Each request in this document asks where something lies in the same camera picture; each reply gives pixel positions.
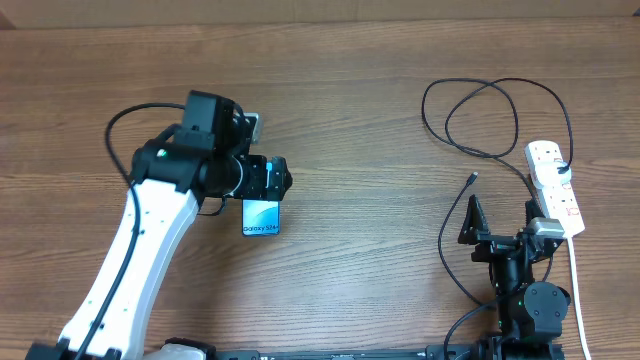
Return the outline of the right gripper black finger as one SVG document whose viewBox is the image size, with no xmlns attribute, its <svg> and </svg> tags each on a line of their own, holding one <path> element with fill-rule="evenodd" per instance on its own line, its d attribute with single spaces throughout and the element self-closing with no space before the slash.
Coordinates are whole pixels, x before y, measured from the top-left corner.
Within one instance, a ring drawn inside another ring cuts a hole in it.
<svg viewBox="0 0 640 360">
<path fill-rule="evenodd" d="M 526 223 L 530 223 L 535 218 L 545 218 L 544 212 L 541 210 L 535 199 L 525 202 Z"/>
<path fill-rule="evenodd" d="M 465 219 L 458 236 L 458 243 L 476 245 L 489 235 L 489 225 L 476 195 L 469 197 Z"/>
</svg>

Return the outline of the Samsung Galaxy smartphone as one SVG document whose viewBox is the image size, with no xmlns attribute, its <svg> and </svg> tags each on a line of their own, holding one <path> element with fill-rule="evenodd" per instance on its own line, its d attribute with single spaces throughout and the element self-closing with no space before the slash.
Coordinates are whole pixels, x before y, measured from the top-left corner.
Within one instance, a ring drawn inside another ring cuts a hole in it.
<svg viewBox="0 0 640 360">
<path fill-rule="evenodd" d="M 278 201 L 242 201 L 242 234 L 244 236 L 275 236 L 279 233 L 280 203 Z"/>
</svg>

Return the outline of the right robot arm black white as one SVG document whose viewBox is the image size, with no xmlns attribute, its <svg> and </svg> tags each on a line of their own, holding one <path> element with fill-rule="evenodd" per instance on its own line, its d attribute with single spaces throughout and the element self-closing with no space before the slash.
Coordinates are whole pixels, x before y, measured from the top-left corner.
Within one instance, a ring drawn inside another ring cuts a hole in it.
<svg viewBox="0 0 640 360">
<path fill-rule="evenodd" d="M 458 242 L 472 245 L 471 260 L 487 263 L 495 291 L 491 303 L 499 331 L 469 346 L 467 359 L 562 359 L 553 340 L 562 334 L 571 296 L 547 281 L 537 281 L 533 265 L 550 259 L 564 242 L 564 228 L 532 201 L 525 203 L 526 226 L 511 236 L 491 233 L 479 199 L 469 197 Z"/>
</svg>

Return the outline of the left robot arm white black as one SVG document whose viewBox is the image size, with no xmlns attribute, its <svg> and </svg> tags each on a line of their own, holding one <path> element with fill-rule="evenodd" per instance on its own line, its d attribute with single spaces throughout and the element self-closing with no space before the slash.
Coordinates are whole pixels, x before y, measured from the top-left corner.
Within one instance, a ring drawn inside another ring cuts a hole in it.
<svg viewBox="0 0 640 360">
<path fill-rule="evenodd" d="M 130 169 L 111 157 L 128 187 L 112 245 L 57 343 L 33 343 L 28 358 L 144 358 L 159 289 L 207 198 L 241 201 L 243 235 L 279 234 L 280 203 L 293 178 L 284 158 L 251 154 L 260 115 L 201 91 L 191 91 L 178 108 L 181 122 L 138 148 Z"/>
</svg>

